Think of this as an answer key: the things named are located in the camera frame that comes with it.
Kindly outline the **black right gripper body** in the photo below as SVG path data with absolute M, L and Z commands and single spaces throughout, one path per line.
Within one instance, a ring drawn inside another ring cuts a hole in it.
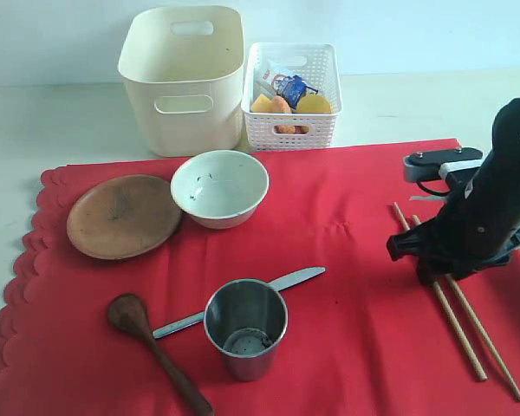
M 432 221 L 455 277 L 507 263 L 504 246 L 520 227 L 520 98 L 502 107 L 492 129 L 492 149 L 463 189 L 455 190 Z

